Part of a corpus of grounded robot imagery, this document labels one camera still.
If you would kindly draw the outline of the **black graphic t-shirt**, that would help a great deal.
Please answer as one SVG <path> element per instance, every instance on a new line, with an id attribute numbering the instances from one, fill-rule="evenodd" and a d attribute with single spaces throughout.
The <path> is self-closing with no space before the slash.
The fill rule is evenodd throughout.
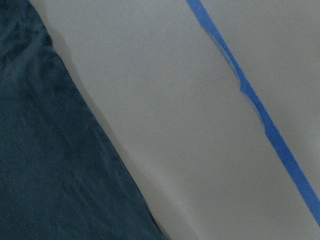
<path id="1" fill-rule="evenodd" d="M 164 239 L 27 0 L 0 3 L 0 237 Z"/>

